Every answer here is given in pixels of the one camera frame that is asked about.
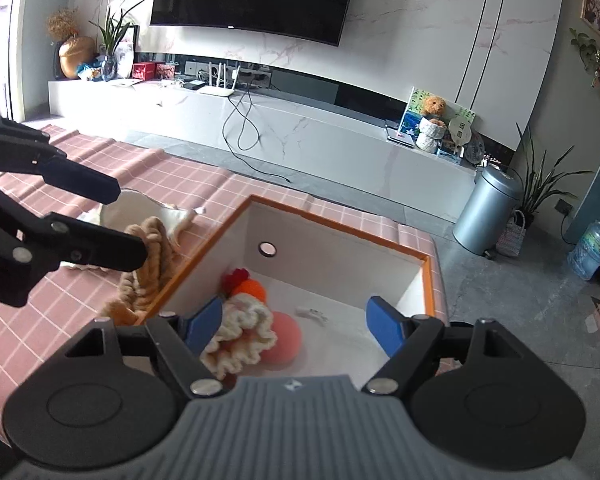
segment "silver bolt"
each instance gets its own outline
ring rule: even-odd
[[[63,235],[69,232],[69,228],[66,226],[66,224],[63,224],[62,222],[51,222],[51,228],[56,233],[60,233]]]
[[[222,383],[215,379],[199,379],[191,383],[191,391],[200,397],[211,397],[222,391]]]
[[[374,395],[390,395],[398,389],[398,383],[393,379],[372,379],[366,389]]]
[[[28,264],[33,259],[31,251],[24,247],[16,247],[11,254],[13,259],[21,264]]]

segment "floor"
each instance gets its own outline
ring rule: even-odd
[[[518,259],[489,261],[456,243],[450,222],[390,200],[248,158],[252,169],[229,152],[190,142],[141,132],[115,136],[302,190],[432,234],[451,319],[497,319],[571,385],[587,409],[587,428],[574,461],[600,480],[600,316],[594,303],[594,298],[600,299],[600,285],[585,283],[571,273],[565,262],[567,245],[531,228]],[[290,182],[256,170],[284,176]]]

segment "silver trash can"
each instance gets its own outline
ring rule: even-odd
[[[493,166],[484,168],[476,176],[474,191],[454,226],[456,241],[472,253],[482,255],[498,241],[522,194],[518,179]]]

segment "bag handle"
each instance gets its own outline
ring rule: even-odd
[[[525,214],[522,211],[520,211],[520,209],[516,209],[512,214],[513,218],[516,217],[516,213],[520,213],[520,216],[522,216],[522,228],[524,229],[525,228]]]

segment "black cable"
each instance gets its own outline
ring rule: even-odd
[[[222,124],[222,138],[224,139],[224,143],[226,144],[226,146],[229,148],[229,151],[231,152],[231,154],[237,158],[238,160],[241,160],[243,163],[245,163],[247,166],[249,166],[253,171],[263,174],[263,175],[269,175],[269,176],[275,176],[278,178],[282,178],[283,180],[287,181],[289,184],[291,184],[291,181],[286,177],[286,176],[282,176],[282,175],[278,175],[275,173],[267,173],[266,171],[261,171],[261,170],[257,170],[256,168],[254,168],[251,164],[249,164],[246,160],[244,160],[243,158],[240,158],[237,153],[234,152],[234,149],[231,147],[231,144],[229,144],[229,140],[226,138],[226,133],[224,132],[224,129],[226,128],[227,123],[229,122],[229,119],[231,119],[231,116],[234,114],[234,112],[238,112],[242,117],[243,117],[243,121],[242,121],[242,128],[240,130],[240,134],[238,135],[238,148],[242,151],[248,151],[252,148],[254,148],[256,146],[256,144],[258,144],[260,142],[260,132],[258,130],[258,128],[256,127],[255,124],[253,124],[253,122],[251,122],[251,120],[247,117],[247,115],[249,115],[249,111],[251,110],[251,108],[253,108],[253,101],[251,100],[251,93],[249,92],[250,87],[251,87],[251,83],[253,82],[253,79],[248,83],[247,85],[247,91],[245,94],[247,94],[249,96],[249,109],[247,110],[246,115],[244,115],[240,109],[238,108],[238,106],[240,106],[240,103],[242,102],[242,100],[244,99],[245,94],[242,94],[242,96],[240,97],[240,100],[238,101],[238,104],[234,103],[233,101],[231,101],[231,98],[229,96],[227,96],[227,99],[229,100],[229,102],[234,106],[234,109],[231,110],[231,113],[229,113],[229,115],[227,116],[227,118],[224,120],[224,123]],[[251,126],[253,126],[258,134],[258,139],[256,140],[256,142],[253,143],[252,146],[250,146],[249,148],[247,148],[246,150],[243,150],[240,147],[240,138],[242,137],[242,134],[244,133],[244,127],[246,126],[246,122],[249,121],[251,123]]]
[[[562,223],[560,224],[560,238],[562,238],[562,241],[568,245],[575,245],[572,244],[571,242],[568,242],[565,238],[564,238],[564,234],[562,233],[562,229],[564,228],[564,221],[567,219],[568,215],[565,215],[562,217]]]

